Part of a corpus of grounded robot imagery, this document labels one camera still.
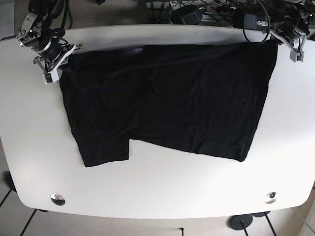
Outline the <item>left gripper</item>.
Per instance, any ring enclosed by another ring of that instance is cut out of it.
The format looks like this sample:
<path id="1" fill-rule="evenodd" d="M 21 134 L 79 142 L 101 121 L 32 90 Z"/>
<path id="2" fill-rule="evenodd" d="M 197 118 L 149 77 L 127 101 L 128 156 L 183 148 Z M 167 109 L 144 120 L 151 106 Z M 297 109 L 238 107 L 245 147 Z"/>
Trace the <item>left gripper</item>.
<path id="1" fill-rule="evenodd" d="M 286 45 L 295 56 L 304 54 L 303 47 L 307 34 L 298 28 L 297 23 L 273 23 L 270 33 L 275 39 Z"/>

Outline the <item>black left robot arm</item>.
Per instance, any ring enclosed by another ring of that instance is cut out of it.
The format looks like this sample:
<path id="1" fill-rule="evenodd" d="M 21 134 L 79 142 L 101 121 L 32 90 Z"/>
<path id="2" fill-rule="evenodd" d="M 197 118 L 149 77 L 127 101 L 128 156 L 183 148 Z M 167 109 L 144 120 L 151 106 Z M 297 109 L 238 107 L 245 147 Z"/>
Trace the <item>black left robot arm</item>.
<path id="1" fill-rule="evenodd" d="M 240 12 L 240 28 L 249 43 L 245 30 L 261 31 L 264 39 L 254 44 L 274 38 L 290 49 L 292 61 L 303 60 L 303 47 L 311 33 L 309 27 L 315 24 L 313 0 L 251 0 Z"/>

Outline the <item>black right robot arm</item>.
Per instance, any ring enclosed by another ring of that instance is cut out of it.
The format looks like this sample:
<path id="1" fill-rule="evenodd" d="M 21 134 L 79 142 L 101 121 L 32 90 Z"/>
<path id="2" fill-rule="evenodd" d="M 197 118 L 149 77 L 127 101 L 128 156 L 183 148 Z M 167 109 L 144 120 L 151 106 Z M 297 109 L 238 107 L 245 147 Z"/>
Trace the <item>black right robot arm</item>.
<path id="1" fill-rule="evenodd" d="M 43 70 L 44 79 L 51 83 L 59 78 L 57 69 L 80 48 L 63 38 L 67 17 L 72 17 L 69 1 L 31 0 L 28 10 L 16 37 L 22 47 L 38 54 L 33 62 Z"/>

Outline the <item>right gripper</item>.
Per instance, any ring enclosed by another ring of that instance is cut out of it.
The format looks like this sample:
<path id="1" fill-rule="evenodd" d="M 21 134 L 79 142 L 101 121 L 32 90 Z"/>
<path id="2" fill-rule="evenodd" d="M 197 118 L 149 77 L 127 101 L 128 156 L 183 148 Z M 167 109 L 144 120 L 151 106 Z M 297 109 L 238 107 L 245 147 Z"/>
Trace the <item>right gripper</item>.
<path id="1" fill-rule="evenodd" d="M 67 72 L 76 71 L 76 62 L 74 55 L 71 55 L 76 50 L 83 49 L 82 44 L 59 44 L 46 50 L 42 55 L 37 56 L 33 60 L 33 64 L 37 64 L 44 75 L 57 70 L 60 66 L 66 64 Z"/>

